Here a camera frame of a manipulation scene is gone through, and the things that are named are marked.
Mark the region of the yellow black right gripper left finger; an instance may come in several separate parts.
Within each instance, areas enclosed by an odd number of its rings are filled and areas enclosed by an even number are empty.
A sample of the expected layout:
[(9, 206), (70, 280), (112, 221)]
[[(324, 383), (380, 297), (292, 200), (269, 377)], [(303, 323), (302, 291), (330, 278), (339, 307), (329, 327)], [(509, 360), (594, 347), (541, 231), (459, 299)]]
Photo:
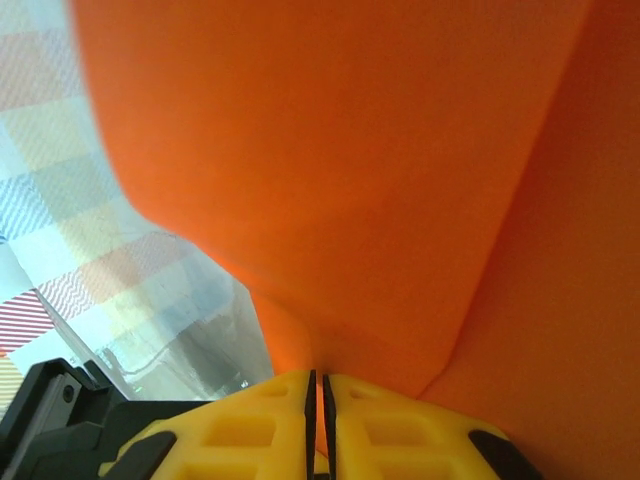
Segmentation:
[(311, 479), (316, 373), (296, 371), (155, 420), (99, 469), (102, 479)]

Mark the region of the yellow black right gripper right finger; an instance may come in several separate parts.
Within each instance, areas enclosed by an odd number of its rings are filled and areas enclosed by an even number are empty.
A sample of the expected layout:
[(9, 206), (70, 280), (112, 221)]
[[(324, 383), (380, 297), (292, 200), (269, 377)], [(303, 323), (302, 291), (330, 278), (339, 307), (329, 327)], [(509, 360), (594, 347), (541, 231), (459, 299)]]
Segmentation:
[(541, 479), (499, 428), (346, 375), (322, 378), (327, 479)]

